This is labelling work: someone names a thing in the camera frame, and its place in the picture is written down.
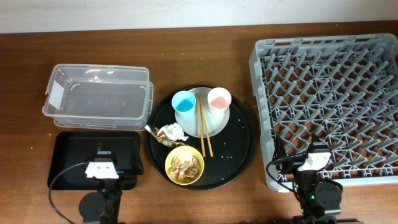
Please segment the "gold snack wrapper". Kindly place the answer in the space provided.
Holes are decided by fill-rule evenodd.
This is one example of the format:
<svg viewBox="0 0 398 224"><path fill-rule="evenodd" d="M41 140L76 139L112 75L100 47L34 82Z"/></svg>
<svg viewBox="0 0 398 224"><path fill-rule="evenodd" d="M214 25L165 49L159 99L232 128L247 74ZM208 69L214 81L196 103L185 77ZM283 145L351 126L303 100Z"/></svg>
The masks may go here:
<svg viewBox="0 0 398 224"><path fill-rule="evenodd" d="M160 132L160 129L156 128L155 126L146 125L144 128L159 143L161 143L171 149L174 149L174 148L180 147L180 146L185 146L185 144L183 142L173 141L173 140L169 139L169 137L163 131Z"/></svg>

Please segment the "white napkin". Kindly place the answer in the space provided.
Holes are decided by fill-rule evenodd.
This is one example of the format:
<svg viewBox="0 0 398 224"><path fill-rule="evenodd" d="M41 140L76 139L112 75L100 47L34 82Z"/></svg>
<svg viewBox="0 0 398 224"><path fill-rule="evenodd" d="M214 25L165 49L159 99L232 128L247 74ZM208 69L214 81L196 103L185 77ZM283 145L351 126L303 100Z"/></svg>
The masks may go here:
<svg viewBox="0 0 398 224"><path fill-rule="evenodd" d="M165 136L171 141L186 141L188 136L185 135L181 125L173 123L161 127L158 132L158 136Z"/></svg>

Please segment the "yellow bowl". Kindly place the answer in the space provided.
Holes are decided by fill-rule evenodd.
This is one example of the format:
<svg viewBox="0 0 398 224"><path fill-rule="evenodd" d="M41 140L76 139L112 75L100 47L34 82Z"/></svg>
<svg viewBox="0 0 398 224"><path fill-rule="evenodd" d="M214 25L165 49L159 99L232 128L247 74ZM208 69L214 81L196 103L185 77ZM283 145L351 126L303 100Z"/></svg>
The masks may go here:
<svg viewBox="0 0 398 224"><path fill-rule="evenodd" d="M201 165L201 171L200 171L198 178L192 182L185 183L185 184L181 183L181 182L177 182L175 180L172 180L167 173L167 169L170 167L170 162L174 156L195 156L199 160L199 163ZM165 171L166 171L167 177L177 185L193 184L202 176L204 169L205 169L205 162L204 162L204 158L203 158L202 154L197 149L195 149L194 147L191 147L191 146L176 147L175 149L171 150L171 152L168 154L168 156L165 160Z"/></svg>

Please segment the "food scraps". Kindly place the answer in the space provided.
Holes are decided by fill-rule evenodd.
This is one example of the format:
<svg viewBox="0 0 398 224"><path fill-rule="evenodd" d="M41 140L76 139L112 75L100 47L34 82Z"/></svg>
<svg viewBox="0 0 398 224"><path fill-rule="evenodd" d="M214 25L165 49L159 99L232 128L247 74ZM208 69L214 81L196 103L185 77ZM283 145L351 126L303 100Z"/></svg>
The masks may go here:
<svg viewBox="0 0 398 224"><path fill-rule="evenodd" d="M195 156L174 156L167 169L172 180L184 184L196 180L200 171L201 165Z"/></svg>

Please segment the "blue cup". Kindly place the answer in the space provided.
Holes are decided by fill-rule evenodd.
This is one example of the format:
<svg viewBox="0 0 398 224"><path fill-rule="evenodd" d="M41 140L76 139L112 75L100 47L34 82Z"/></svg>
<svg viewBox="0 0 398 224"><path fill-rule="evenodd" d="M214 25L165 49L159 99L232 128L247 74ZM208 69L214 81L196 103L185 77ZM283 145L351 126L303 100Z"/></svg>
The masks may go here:
<svg viewBox="0 0 398 224"><path fill-rule="evenodd" d="M172 107L182 119L189 119L195 114L196 98L192 92L178 91L172 97Z"/></svg>

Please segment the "pink cup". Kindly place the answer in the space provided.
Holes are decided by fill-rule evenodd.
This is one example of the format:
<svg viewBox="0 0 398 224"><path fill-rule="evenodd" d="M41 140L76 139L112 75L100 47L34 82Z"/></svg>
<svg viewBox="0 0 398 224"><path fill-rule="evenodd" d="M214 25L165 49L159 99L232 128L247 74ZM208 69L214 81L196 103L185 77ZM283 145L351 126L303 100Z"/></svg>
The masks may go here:
<svg viewBox="0 0 398 224"><path fill-rule="evenodd" d="M231 93L222 87L213 88L207 96L209 110L214 115L224 114L231 104Z"/></svg>

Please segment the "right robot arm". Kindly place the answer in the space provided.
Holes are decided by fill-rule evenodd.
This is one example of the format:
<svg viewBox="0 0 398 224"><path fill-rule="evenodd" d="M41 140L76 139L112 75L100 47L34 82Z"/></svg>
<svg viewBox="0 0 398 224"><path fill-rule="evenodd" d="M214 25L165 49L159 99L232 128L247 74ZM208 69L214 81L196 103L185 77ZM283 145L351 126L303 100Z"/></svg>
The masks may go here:
<svg viewBox="0 0 398 224"><path fill-rule="evenodd" d="M304 152L289 156L282 138L275 136L275 152L270 166L281 174L292 174L292 187L278 182L291 191L300 204L302 214L294 216L292 223L336 223L341 213L343 186L334 180L322 179L318 173L331 157L331 149L316 134L311 135L311 143Z"/></svg>

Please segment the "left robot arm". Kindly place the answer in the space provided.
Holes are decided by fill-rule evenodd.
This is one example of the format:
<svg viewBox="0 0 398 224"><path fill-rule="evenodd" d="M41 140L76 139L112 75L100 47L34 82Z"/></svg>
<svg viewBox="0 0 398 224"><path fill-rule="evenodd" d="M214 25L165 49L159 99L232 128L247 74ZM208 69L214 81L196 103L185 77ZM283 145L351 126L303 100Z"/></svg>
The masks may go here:
<svg viewBox="0 0 398 224"><path fill-rule="evenodd" d="M117 223L123 192L133 189L143 173L137 141L121 151L107 150L98 142L94 159L85 170L88 179L98 182L98 189L86 194L79 203L83 223Z"/></svg>

